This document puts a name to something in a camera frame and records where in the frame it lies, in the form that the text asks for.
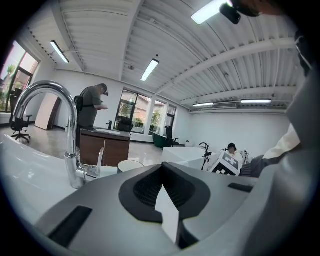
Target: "black slot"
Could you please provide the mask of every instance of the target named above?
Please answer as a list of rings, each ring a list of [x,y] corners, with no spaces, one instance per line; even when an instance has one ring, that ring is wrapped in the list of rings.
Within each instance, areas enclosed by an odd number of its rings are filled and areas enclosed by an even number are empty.
[[[228,186],[228,188],[250,193],[251,190],[252,190],[254,187],[253,187],[253,186],[250,186],[250,185],[241,185],[241,184],[237,184],[237,183],[230,183],[229,186]]]
[[[92,209],[77,206],[48,236],[57,244],[67,248],[81,229]]]

